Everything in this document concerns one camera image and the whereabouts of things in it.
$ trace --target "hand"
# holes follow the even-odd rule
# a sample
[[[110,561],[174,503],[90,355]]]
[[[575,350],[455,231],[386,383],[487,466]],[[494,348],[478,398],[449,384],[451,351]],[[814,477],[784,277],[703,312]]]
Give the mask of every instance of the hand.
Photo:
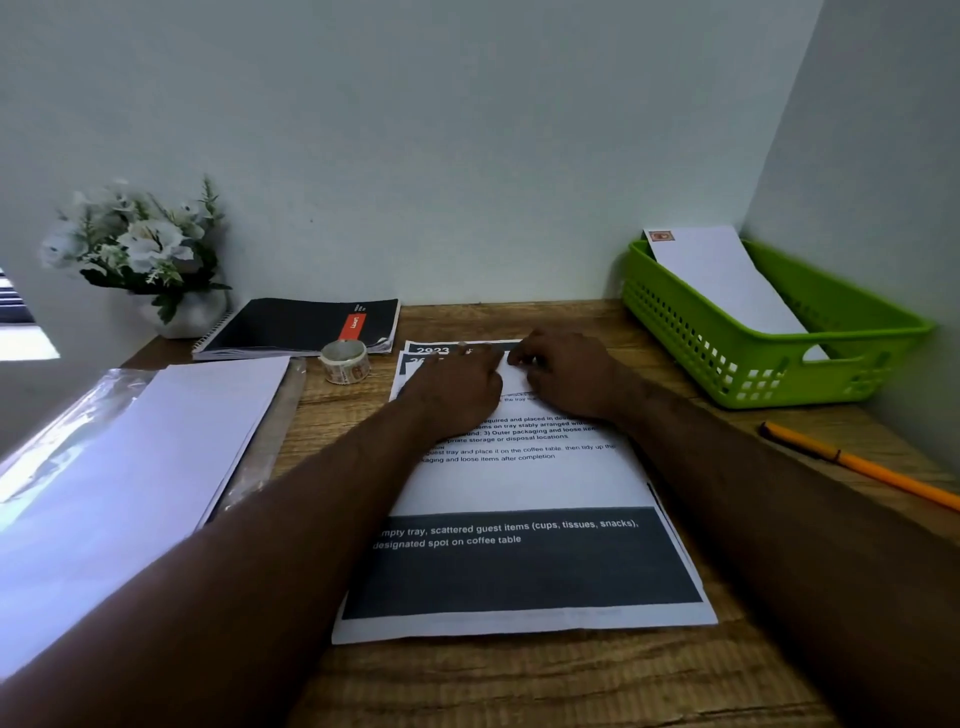
[[[510,352],[508,362],[530,366],[527,379],[543,401],[598,420],[613,418],[618,382],[630,375],[597,339],[539,328]]]
[[[423,408],[435,441],[470,432],[500,402],[503,380],[496,367],[503,352],[489,344],[463,346],[445,359],[424,361],[398,397]]]

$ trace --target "white wall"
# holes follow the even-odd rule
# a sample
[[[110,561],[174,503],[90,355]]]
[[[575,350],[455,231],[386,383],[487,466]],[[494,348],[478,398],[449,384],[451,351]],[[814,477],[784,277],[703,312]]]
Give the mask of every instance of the white wall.
[[[599,297],[644,220],[743,219],[819,8],[7,0],[0,265],[64,359],[0,363],[0,401],[32,422],[147,337],[35,265],[54,203],[118,175],[211,174],[242,298]]]
[[[927,316],[872,402],[960,473],[960,4],[827,0],[746,232]]]

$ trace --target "orange label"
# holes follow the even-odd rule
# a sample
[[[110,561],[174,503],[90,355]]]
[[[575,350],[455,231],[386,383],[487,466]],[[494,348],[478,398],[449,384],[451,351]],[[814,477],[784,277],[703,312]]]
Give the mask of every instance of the orange label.
[[[360,338],[360,329],[363,328],[364,319],[367,318],[366,313],[351,313],[347,316],[347,322],[344,324],[343,329],[340,331],[341,339],[359,339]]]

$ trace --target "window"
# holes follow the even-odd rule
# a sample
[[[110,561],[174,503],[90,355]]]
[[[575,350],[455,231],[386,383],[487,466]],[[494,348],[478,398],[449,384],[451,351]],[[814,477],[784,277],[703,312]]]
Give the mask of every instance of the window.
[[[56,347],[0,270],[0,364],[5,361],[58,359]]]
[[[27,310],[10,279],[0,270],[0,326],[4,324],[32,324],[34,317]]]

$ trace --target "forearm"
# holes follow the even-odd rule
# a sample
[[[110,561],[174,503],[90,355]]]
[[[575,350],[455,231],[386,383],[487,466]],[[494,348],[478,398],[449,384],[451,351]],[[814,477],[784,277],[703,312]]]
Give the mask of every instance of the forearm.
[[[623,375],[611,419],[852,715],[947,725],[960,552],[707,410]]]
[[[316,659],[353,564],[433,444],[415,404],[388,404],[0,687],[0,724],[260,724]]]

